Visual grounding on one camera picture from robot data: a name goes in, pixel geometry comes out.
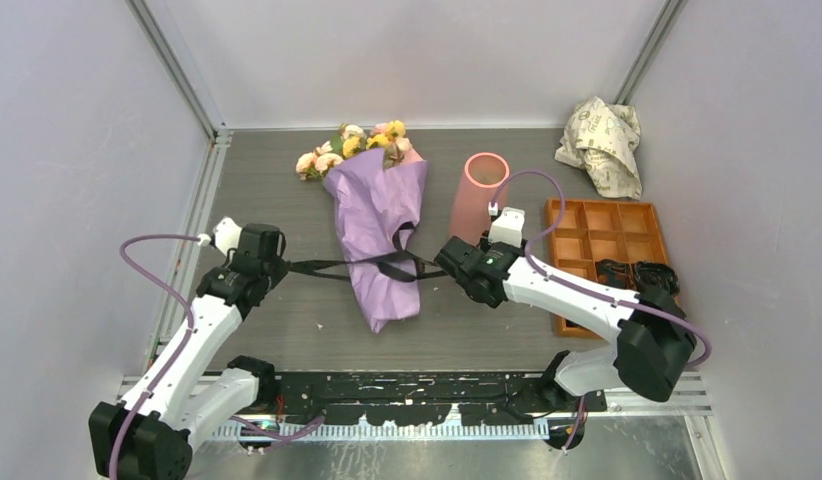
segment yellow flower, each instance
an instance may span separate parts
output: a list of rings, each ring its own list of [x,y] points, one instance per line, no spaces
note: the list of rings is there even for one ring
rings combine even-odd
[[[373,147],[385,148],[389,143],[390,140],[387,138],[387,135],[384,133],[377,133],[367,139],[367,150]]]
[[[343,141],[343,158],[350,158],[361,151],[361,137],[349,137]]]
[[[388,122],[387,128],[385,129],[388,136],[392,138],[397,137],[404,137],[405,136],[405,124],[400,122],[399,120],[394,120],[392,122]]]

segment pink vase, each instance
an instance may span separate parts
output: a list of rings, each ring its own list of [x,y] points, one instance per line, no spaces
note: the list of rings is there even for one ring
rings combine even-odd
[[[478,245],[485,230],[490,228],[488,203],[493,193],[508,178],[508,162],[494,153],[477,153],[464,164],[464,174],[458,182],[458,191],[452,203],[449,236]],[[499,195],[499,208],[505,207],[508,187]]]

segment black ribbon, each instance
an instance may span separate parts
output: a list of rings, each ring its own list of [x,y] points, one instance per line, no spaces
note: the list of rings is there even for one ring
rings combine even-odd
[[[427,278],[437,278],[446,276],[446,272],[439,270],[436,272],[427,272],[426,267],[437,267],[434,262],[423,259],[417,255],[406,250],[400,242],[399,233],[403,230],[414,230],[415,226],[411,222],[405,222],[396,229],[391,242],[396,249],[393,252],[385,253],[383,255],[376,255],[375,257],[364,258],[361,260],[345,261],[345,260],[303,260],[299,262],[290,262],[288,264],[289,271],[299,273],[302,275],[309,275],[319,278],[330,278],[333,280],[350,281],[348,275],[338,275],[334,273],[325,273],[326,270],[340,265],[352,265],[356,263],[372,263],[378,267],[379,272],[393,280],[404,283],[416,282],[417,280],[425,280]],[[393,265],[394,263],[401,263],[411,260],[414,262],[416,274],[410,274],[405,270]]]

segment gray table surface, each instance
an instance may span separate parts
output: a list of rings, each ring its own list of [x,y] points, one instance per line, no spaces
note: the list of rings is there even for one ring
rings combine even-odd
[[[410,250],[434,258],[443,247],[464,162],[477,152],[498,153],[512,172],[541,168],[560,180],[568,197],[599,198],[583,171],[553,160],[561,135],[560,129],[410,131],[409,138],[430,162],[422,221]],[[293,171],[302,153],[329,136],[319,131],[237,132],[211,225],[224,216],[241,225],[277,225],[288,239],[287,259],[341,259],[331,196],[319,182],[302,182]],[[508,204],[526,210],[525,234],[542,229],[544,201],[554,195],[539,177],[512,183]],[[546,252],[536,254],[548,258]],[[204,252],[197,272],[220,262],[219,254]],[[242,354],[287,371],[543,370],[560,350],[602,344],[556,337],[550,315],[539,309],[503,304],[493,310],[476,304],[448,278],[426,280],[420,290],[419,317],[391,322],[376,335],[348,283],[289,275],[228,339],[210,368],[224,368]]]

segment robotic arm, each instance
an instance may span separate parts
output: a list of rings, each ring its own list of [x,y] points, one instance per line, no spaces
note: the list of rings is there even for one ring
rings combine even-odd
[[[435,263],[476,302],[492,308],[503,301],[543,308],[608,341],[608,346],[588,352],[563,351],[555,356],[541,377],[542,393],[553,407],[564,408],[591,391],[622,386],[647,399],[667,401],[694,351],[696,338],[679,326],[619,302],[640,303],[684,318],[670,294],[658,288],[639,293],[607,287],[534,259],[541,274],[525,257],[523,223],[522,210],[505,208],[478,247],[452,237]]]
[[[151,379],[164,376],[143,402],[120,448],[120,479],[184,478],[193,451],[238,411],[272,403],[279,392],[272,364],[240,356],[228,364],[219,379],[199,395],[190,392],[205,372],[214,353],[243,322],[252,308],[287,274],[282,260],[284,235],[272,225],[239,227],[223,219],[213,236],[200,237],[226,255],[226,263],[202,277],[191,304],[194,315],[190,341],[182,347],[189,329],[182,322],[173,341],[164,349],[142,380],[116,405],[100,402],[89,419],[96,470],[108,475],[108,464],[117,432]]]

